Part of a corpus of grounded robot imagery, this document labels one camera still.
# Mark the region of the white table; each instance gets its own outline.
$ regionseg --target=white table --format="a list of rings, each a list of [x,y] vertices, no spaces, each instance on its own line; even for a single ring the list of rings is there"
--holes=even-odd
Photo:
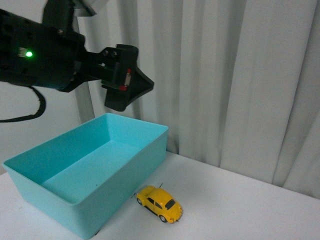
[[[319,240],[320,200],[168,153],[145,181],[171,193],[184,213],[162,223],[136,198],[93,240]],[[80,240],[25,202],[7,173],[0,175],[0,240]]]

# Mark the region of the volkswagen beetle model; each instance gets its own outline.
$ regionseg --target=volkswagen beetle model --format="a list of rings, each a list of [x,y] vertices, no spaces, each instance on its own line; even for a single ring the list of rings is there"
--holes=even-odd
[[[147,186],[136,195],[137,202],[158,216],[162,222],[174,223],[183,210],[180,204],[162,188]]]

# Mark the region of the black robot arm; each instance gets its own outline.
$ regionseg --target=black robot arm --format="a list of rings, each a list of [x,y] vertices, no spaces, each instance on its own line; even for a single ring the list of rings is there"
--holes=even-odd
[[[83,0],[48,0],[42,23],[0,10],[0,81],[70,92],[101,80],[105,106],[124,111],[154,87],[137,67],[139,50],[118,44],[88,52],[85,37],[72,27],[75,12],[95,14]]]

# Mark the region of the green led light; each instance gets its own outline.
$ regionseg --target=green led light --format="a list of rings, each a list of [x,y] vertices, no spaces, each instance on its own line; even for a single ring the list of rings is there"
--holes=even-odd
[[[31,58],[34,54],[32,53],[32,51],[27,51],[25,53],[25,56],[28,57],[28,58]]]

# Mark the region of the turquoise plastic bin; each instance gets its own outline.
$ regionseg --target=turquoise plastic bin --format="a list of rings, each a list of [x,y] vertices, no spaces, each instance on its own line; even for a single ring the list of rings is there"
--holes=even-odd
[[[166,158],[167,137],[107,113],[2,165],[27,202],[89,239]]]

